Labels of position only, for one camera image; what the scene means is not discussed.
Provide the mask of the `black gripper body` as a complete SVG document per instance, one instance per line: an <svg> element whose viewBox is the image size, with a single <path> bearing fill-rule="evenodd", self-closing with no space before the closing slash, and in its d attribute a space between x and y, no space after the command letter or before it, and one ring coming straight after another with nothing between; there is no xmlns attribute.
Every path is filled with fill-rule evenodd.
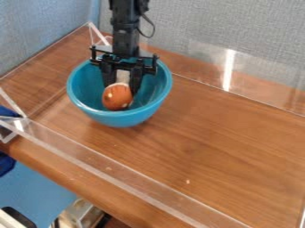
<svg viewBox="0 0 305 228"><path fill-rule="evenodd" d="M90 62L99 69L110 66L111 70L123 69L131 71L135 67L139 67L143 75L156 74L159 57L155 53L139 49L134 57L116 56L110 45L92 45L90 50Z"/></svg>

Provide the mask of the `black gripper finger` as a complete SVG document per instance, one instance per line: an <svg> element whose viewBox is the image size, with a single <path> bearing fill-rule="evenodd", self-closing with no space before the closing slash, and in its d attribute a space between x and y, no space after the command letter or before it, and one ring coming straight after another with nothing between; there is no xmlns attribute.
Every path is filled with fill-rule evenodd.
<svg viewBox="0 0 305 228"><path fill-rule="evenodd" d="M143 70L140 68L132 68L131 70L131 79L130 79L130 88L132 94L136 94L136 91L142 84Z"/></svg>
<svg viewBox="0 0 305 228"><path fill-rule="evenodd" d="M102 76L103 76L103 86L107 87L115 82L114 66L110 63L103 62L100 64L100 70L102 70Z"/></svg>

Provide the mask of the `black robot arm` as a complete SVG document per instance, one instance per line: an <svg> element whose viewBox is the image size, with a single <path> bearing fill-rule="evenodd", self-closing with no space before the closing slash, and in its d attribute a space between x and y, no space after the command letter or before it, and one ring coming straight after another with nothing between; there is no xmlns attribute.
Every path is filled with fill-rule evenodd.
<svg viewBox="0 0 305 228"><path fill-rule="evenodd" d="M102 71L103 86L115 83L119 71L130 74L131 93L136 94L146 74L158 72L158 56L144 53L139 48L139 36L151 38L140 31L140 19L151 26L154 22L146 16L150 0L108 0L112 11L112 45L92 45L91 64Z"/></svg>

